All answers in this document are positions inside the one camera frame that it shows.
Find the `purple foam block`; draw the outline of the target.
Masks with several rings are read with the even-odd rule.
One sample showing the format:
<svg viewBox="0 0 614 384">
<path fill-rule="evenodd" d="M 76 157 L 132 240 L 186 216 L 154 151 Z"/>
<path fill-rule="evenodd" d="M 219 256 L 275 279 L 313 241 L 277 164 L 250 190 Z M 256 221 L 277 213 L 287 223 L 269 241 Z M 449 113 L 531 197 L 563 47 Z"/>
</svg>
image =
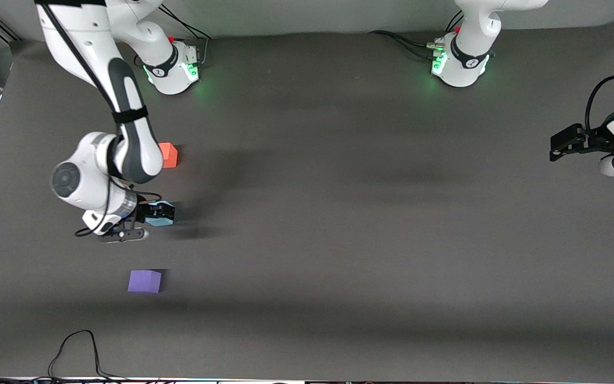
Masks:
<svg viewBox="0 0 614 384">
<path fill-rule="evenodd" d="M 127 292 L 137 294 L 158 294 L 163 282 L 163 273 L 156 270 L 131 270 Z"/>
</svg>

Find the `dark grey table cover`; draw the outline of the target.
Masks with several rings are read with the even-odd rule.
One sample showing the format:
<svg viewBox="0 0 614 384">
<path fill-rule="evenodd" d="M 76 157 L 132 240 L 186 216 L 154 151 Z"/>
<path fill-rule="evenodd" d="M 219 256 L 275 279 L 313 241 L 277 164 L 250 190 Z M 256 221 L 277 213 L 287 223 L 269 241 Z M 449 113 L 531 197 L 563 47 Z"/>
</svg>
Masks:
<svg viewBox="0 0 614 384">
<path fill-rule="evenodd" d="M 506 30 L 446 87 L 387 37 L 219 39 L 200 83 L 139 77 L 180 163 L 142 190 L 178 221 L 76 238 L 53 167 L 107 105 L 46 45 L 0 102 L 0 376 L 42 376 L 92 330 L 119 376 L 614 382 L 614 178 L 551 163 L 614 75 L 614 23 Z M 127 292 L 131 270 L 163 273 Z"/>
</svg>

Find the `orange foam block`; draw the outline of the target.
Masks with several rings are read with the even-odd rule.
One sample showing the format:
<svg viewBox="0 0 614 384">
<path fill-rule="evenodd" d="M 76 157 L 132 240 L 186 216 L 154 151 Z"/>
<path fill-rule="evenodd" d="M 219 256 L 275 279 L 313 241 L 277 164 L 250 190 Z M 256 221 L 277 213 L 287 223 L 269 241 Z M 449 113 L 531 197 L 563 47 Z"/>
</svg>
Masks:
<svg viewBox="0 0 614 384">
<path fill-rule="evenodd" d="M 177 167 L 179 152 L 171 142 L 160 142 L 161 155 L 163 156 L 163 168 L 172 169 Z"/>
</svg>

